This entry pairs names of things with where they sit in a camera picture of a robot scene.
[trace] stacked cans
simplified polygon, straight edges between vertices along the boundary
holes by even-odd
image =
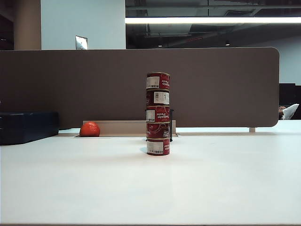
[[[147,154],[169,154],[169,74],[151,72],[146,79]]]

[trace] barcode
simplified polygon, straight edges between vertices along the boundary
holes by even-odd
[[[150,153],[153,153],[153,154],[163,154],[163,151],[150,151]]]

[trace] white cloth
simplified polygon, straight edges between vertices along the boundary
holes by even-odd
[[[283,116],[282,116],[282,120],[290,120],[293,116],[293,114],[295,114],[297,108],[299,107],[299,104],[294,104],[292,106],[289,106],[286,109],[283,109]]]

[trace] white wall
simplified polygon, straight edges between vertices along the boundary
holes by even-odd
[[[124,0],[41,0],[42,49],[75,49],[75,35],[89,49],[125,49]]]
[[[275,47],[280,53],[280,83],[301,85],[301,36],[262,42],[252,47]]]

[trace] ceiling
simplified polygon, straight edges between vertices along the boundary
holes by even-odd
[[[126,0],[126,17],[301,16],[301,0]],[[301,35],[300,25],[127,24],[127,48],[246,46]]]

